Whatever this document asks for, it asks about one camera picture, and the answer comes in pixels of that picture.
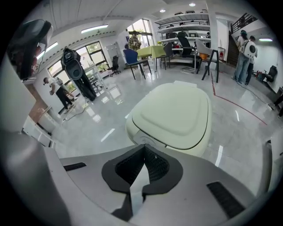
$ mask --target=red line on floor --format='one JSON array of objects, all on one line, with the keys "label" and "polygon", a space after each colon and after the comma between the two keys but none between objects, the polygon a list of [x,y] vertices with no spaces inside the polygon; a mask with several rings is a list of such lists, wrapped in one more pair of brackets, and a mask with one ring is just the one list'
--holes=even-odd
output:
[{"label": "red line on floor", "polygon": [[230,103],[232,103],[232,104],[234,104],[234,105],[236,105],[236,106],[238,106],[238,107],[244,109],[245,111],[249,112],[249,113],[252,114],[254,117],[256,117],[257,119],[259,119],[262,123],[264,123],[265,125],[267,125],[267,124],[266,124],[264,121],[262,121],[258,116],[256,116],[254,113],[250,112],[250,111],[247,110],[246,108],[243,108],[242,106],[240,106],[240,105],[238,105],[238,104],[236,104],[236,103],[234,103],[234,102],[232,102],[232,101],[230,101],[230,100],[228,100],[228,99],[226,99],[226,98],[217,96],[217,95],[216,95],[216,92],[215,92],[214,82],[213,82],[213,78],[212,78],[212,73],[211,73],[211,72],[210,72],[210,75],[211,75],[211,83],[212,83],[212,88],[213,88],[213,95],[214,95],[215,97],[219,97],[219,98],[221,98],[221,99],[223,99],[223,100],[226,100],[226,101],[228,101],[228,102],[230,102]]}]

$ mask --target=staircase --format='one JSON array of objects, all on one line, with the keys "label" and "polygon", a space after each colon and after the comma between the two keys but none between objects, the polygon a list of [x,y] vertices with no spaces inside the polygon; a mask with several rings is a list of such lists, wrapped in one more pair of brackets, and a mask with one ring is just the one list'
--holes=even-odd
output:
[{"label": "staircase", "polygon": [[238,56],[239,56],[239,50],[237,48],[237,45],[231,34],[229,34],[229,47],[228,47],[228,55],[226,62],[230,65],[236,66],[238,62]]}]

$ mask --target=tiled floor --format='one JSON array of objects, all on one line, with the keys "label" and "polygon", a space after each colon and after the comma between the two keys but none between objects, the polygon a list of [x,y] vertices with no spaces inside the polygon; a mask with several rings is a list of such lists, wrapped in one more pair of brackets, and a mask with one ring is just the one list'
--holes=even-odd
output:
[{"label": "tiled floor", "polygon": [[[147,73],[146,80],[140,76],[139,70],[134,70],[136,80],[131,70],[105,79],[108,90],[95,101],[86,103],[82,114],[64,121],[54,131],[59,157],[98,154],[132,145],[125,131],[126,117],[145,95],[158,85],[175,80],[196,83],[208,94],[212,104],[212,132],[202,158],[234,176],[256,195],[263,162],[261,145],[274,131],[283,128],[283,120],[250,91],[233,81],[231,75],[220,73],[218,83],[214,78],[214,95],[211,77],[206,76],[202,81],[203,71],[198,75],[184,74],[180,72],[181,68],[183,66],[172,66],[166,71],[158,69],[152,76]],[[259,91],[251,86],[248,88],[264,102],[269,102]],[[85,100],[80,97],[66,118],[82,112],[84,105]],[[134,194],[138,193],[138,187],[134,188]]]}]

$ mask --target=black pants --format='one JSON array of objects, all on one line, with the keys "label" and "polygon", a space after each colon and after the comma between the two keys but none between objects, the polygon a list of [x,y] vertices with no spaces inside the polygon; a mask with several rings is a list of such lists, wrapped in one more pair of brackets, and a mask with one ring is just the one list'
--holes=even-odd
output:
[{"label": "black pants", "polygon": [[62,102],[62,104],[64,105],[65,109],[68,109],[68,104],[72,105],[72,102],[70,101],[70,99],[66,96],[64,89],[62,87],[60,87],[57,92],[56,95],[58,96],[58,98],[60,99],[60,101]]},{"label": "black pants", "polygon": [[[279,97],[277,99],[277,101],[274,102],[274,105],[277,106],[278,104],[280,104],[283,101],[283,95],[281,95],[281,97]],[[281,108],[281,110],[279,111],[279,116],[281,117],[283,115],[283,107]]]},{"label": "black pants", "polygon": [[248,67],[248,76],[246,78],[246,83],[248,84],[249,81],[251,80],[252,77],[252,70],[253,70],[253,64],[249,63],[249,67]]}]

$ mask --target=robot lid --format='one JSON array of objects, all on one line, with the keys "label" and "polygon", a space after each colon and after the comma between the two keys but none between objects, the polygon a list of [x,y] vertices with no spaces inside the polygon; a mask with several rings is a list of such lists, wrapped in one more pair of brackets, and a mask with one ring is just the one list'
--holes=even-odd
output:
[{"label": "robot lid", "polygon": [[167,146],[187,150],[203,138],[208,121],[204,91],[167,83],[158,86],[133,109],[133,123]]}]

